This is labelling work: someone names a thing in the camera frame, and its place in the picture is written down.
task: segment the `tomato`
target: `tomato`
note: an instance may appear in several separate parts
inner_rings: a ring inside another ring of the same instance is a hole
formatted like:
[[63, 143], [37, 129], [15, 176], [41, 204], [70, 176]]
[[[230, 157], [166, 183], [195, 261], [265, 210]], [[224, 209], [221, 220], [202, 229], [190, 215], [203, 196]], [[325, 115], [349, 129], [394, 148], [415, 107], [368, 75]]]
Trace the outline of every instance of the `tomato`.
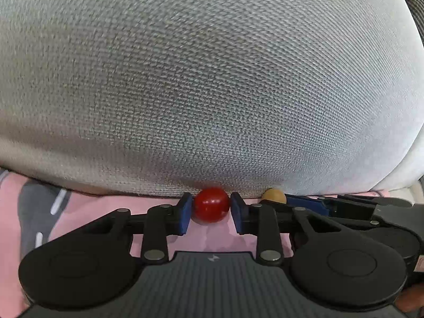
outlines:
[[203, 222], [218, 222], [230, 210], [230, 199], [227, 193], [220, 188], [207, 188], [194, 197], [193, 213]]

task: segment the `ribbed gray panel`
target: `ribbed gray panel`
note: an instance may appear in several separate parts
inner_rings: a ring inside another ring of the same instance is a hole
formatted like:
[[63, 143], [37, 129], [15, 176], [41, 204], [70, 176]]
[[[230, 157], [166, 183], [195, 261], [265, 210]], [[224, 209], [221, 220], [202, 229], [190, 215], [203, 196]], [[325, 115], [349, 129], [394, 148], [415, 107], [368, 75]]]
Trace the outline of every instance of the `ribbed gray panel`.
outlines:
[[[210, 259], [217, 255], [219, 259]], [[283, 270], [258, 265], [248, 253], [179, 252], [147, 267], [122, 297], [84, 312], [33, 306], [22, 318], [402, 318], [394, 307], [337, 312], [300, 295]]]
[[0, 0], [0, 164], [59, 185], [366, 191], [424, 121], [404, 0]]

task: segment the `pink blanket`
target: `pink blanket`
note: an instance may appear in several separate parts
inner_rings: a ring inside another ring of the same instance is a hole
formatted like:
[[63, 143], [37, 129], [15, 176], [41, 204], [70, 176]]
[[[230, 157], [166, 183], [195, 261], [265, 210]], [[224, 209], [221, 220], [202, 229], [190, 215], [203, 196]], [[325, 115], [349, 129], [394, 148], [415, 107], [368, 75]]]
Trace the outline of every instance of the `pink blanket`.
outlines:
[[[387, 192], [362, 195], [387, 196]], [[96, 197], [70, 192], [0, 169], [0, 317], [14, 318], [25, 308], [18, 280], [20, 260], [33, 248], [60, 237], [117, 208], [143, 214], [152, 206], [176, 204], [178, 199], [129, 196]], [[256, 203], [258, 199], [246, 200]], [[142, 235], [134, 236], [131, 255], [139, 256]], [[231, 214], [219, 223], [200, 225], [190, 221], [183, 237], [169, 236], [170, 257], [176, 250], [251, 251], [256, 237], [238, 235]], [[292, 255], [287, 235], [281, 235], [285, 256]]]

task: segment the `white logo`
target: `white logo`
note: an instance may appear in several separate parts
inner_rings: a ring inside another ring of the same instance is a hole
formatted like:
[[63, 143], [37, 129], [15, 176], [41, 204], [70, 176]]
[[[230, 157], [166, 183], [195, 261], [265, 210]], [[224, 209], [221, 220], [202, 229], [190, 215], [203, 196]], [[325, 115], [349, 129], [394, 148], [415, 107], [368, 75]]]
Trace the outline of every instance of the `white logo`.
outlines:
[[216, 255], [213, 255], [212, 257], [208, 257], [208, 260], [211, 262], [215, 262], [216, 259], [219, 259], [219, 257]]

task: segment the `shiny red sphere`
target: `shiny red sphere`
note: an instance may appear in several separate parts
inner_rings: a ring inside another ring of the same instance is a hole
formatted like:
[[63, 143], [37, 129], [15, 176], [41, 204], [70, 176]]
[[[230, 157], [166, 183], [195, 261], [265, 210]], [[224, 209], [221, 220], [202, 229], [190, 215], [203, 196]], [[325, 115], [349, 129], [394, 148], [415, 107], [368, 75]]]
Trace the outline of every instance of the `shiny red sphere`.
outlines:
[[218, 222], [228, 214], [228, 210], [230, 199], [220, 188], [203, 189], [194, 197], [194, 216], [203, 222]]

